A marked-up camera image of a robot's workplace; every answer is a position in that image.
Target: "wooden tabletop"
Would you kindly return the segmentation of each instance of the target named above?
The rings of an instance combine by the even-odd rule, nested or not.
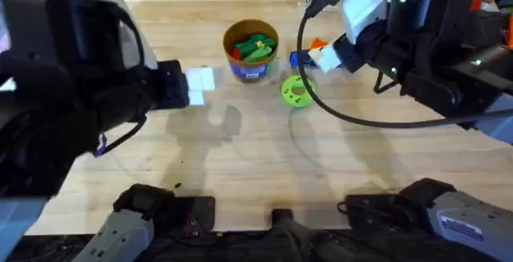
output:
[[[348,193],[397,191],[430,177],[452,183],[489,203],[513,209],[513,148],[456,126],[380,130],[343,122],[319,107],[295,111],[279,96],[295,50],[304,8],[299,0],[127,0],[161,60],[216,69],[216,90],[205,107],[151,113],[135,137],[111,154],[78,158],[61,192],[30,234],[97,232],[112,203],[134,183],[173,189],[178,195],[216,197],[216,229],[262,229],[273,208],[295,209],[312,227],[340,227],[335,210]],[[226,29],[259,18],[280,35],[280,57],[269,79],[242,84],[222,49]],[[309,22],[305,46],[342,33],[338,12]],[[377,71],[351,75],[313,72],[317,92],[344,113],[382,121],[438,118],[398,89],[372,92]],[[108,133],[112,140],[131,125]]]

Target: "green gear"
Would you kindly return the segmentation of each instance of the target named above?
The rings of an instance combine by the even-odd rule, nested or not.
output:
[[[309,85],[312,90],[315,91],[315,87],[310,79],[308,79]],[[299,88],[302,90],[302,94],[298,95],[293,93],[293,89]],[[281,97],[283,100],[292,107],[307,107],[312,103],[312,97],[306,91],[305,84],[303,83],[300,75],[294,75],[288,77],[282,84],[280,89]]]

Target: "cable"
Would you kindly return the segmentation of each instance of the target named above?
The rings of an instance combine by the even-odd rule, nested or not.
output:
[[[305,32],[305,26],[306,22],[309,18],[312,18],[318,9],[315,10],[306,10],[305,14],[303,15],[303,19],[301,20],[301,23],[299,25],[299,31],[297,32],[297,54],[300,61],[303,60],[304,56],[302,53],[302,43],[303,43],[303,33]],[[323,110],[327,111],[331,115],[342,119],[346,122],[350,123],[356,123],[358,125],[367,126],[367,127],[380,127],[380,128],[387,128],[387,129],[414,129],[414,128],[422,128],[422,127],[438,127],[438,126],[444,126],[444,125],[451,125],[456,123],[469,123],[469,122],[475,122],[477,120],[484,120],[484,119],[499,119],[499,118],[506,118],[513,115],[513,110],[504,110],[504,111],[493,111],[489,113],[481,113],[481,114],[473,114],[473,115],[465,115],[461,117],[454,117],[454,118],[445,118],[445,119],[434,119],[434,120],[427,120],[427,121],[420,121],[420,122],[399,122],[399,123],[387,123],[387,122],[377,122],[377,121],[370,121],[366,119],[359,119],[355,118],[349,115],[342,114],[338,111],[335,111],[330,106],[326,105],[324,102],[319,99],[317,94],[313,91],[312,87],[309,83],[306,81],[308,80],[306,73],[305,73],[305,67],[302,63],[299,63],[299,74],[301,75],[301,78],[303,80],[304,87],[306,91],[310,94],[313,101],[319,107],[321,107]]]
[[[337,210],[338,210],[340,213],[342,213],[342,214],[344,214],[344,215],[347,215],[347,211],[346,211],[346,210],[344,210],[344,209],[342,209],[342,206],[344,206],[344,207],[345,207],[345,201],[339,202],[339,203],[337,204]]]
[[[376,78],[376,83],[374,84],[374,93],[376,94],[382,94],[389,89],[397,86],[399,84],[398,81],[392,81],[390,83],[387,83],[385,86],[382,87],[382,81],[383,81],[383,73],[381,71],[378,72],[378,77]]]
[[[155,253],[152,255],[151,259],[148,259],[148,260],[147,260],[147,262],[153,262],[153,261],[155,261],[157,258],[159,258],[160,254],[162,254],[162,253],[166,252],[167,250],[171,249],[173,246],[175,246],[175,245],[176,245],[176,243],[177,243],[177,242],[176,242],[175,240],[173,240],[173,241],[172,241],[171,243],[169,243],[168,245],[166,245],[166,246],[162,247],[159,251],[155,252]]]
[[[16,260],[15,262],[32,262],[32,261],[41,260],[43,258],[47,258],[49,256],[54,255],[57,251],[58,251],[57,249],[53,249],[53,250],[49,251],[48,253],[42,254],[40,256],[27,258],[25,260]]]
[[[335,231],[330,231],[331,233],[333,233],[335,236],[342,236],[344,238],[346,238],[347,240],[350,240],[352,241],[353,243],[355,244],[359,244],[365,248],[368,248],[380,255],[383,255],[384,257],[386,257],[387,259],[391,260],[391,261],[394,261],[394,262],[400,262],[400,260],[392,255],[390,255],[389,253],[387,252],[384,252],[382,251],[381,249],[379,248],[375,248],[374,246],[370,246],[369,244],[367,244],[365,241],[361,241],[361,240],[358,240],[356,238],[353,238],[347,234],[345,234],[344,232],[335,232]]]
[[[139,121],[137,121],[137,125],[133,127],[128,133],[122,135],[119,137],[116,141],[112,142],[110,145],[106,146],[101,153],[101,155],[105,155],[108,152],[114,150],[116,147],[121,145],[122,143],[126,142],[128,139],[130,139],[133,135],[135,135],[146,123],[146,116],[142,116],[139,118]]]

